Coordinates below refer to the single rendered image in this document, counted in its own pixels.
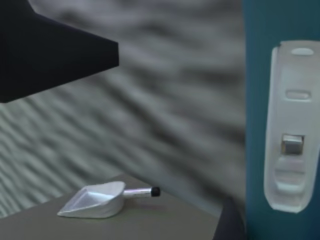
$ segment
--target light switch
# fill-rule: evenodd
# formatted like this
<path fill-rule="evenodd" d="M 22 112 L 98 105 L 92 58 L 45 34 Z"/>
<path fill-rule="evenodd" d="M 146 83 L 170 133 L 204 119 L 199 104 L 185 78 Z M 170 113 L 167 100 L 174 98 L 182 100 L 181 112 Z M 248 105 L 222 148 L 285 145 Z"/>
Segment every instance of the light switch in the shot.
<path fill-rule="evenodd" d="M 304 147 L 304 137 L 300 135 L 284 134 L 282 136 L 282 154 L 301 155 Z"/>

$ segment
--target white plastic panel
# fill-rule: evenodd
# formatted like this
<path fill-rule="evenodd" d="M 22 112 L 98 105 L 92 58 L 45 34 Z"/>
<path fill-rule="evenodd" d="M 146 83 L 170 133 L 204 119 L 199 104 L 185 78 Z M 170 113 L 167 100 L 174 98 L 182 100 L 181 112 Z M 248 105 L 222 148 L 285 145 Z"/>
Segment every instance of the white plastic panel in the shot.
<path fill-rule="evenodd" d="M 307 207 L 319 150 L 320 42 L 284 41 L 272 51 L 265 140 L 264 194 L 274 210 Z"/>

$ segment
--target rippling water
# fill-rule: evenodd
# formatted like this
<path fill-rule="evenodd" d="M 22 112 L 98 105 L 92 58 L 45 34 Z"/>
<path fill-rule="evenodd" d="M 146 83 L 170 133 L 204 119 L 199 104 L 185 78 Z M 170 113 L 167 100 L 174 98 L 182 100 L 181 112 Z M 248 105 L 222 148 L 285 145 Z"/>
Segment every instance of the rippling water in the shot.
<path fill-rule="evenodd" d="M 119 42 L 120 67 L 0 106 L 0 217 L 123 171 L 213 214 L 243 205 L 239 1 L 31 3 Z"/>

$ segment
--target black object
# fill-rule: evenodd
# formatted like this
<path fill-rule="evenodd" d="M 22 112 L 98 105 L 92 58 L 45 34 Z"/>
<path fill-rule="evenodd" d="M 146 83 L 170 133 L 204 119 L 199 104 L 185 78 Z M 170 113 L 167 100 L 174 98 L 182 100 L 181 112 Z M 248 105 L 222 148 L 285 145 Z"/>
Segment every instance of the black object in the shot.
<path fill-rule="evenodd" d="M 213 240 L 246 240 L 246 229 L 242 217 L 232 198 L 224 205 Z"/>
<path fill-rule="evenodd" d="M 119 65 L 118 43 L 0 0 L 0 102 L 6 103 Z"/>
<path fill-rule="evenodd" d="M 151 197 L 160 197 L 161 190 L 160 187 L 154 186 L 151 188 Z"/>

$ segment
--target scoop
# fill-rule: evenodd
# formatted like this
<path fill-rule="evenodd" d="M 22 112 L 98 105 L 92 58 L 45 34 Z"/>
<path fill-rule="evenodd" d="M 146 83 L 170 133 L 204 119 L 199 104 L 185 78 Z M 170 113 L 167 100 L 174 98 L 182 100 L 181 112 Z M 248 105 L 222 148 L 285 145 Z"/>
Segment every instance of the scoop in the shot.
<path fill-rule="evenodd" d="M 104 219 L 119 213 L 125 199 L 159 197 L 159 187 L 125 189 L 123 181 L 88 185 L 78 191 L 57 213 L 60 217 Z"/>

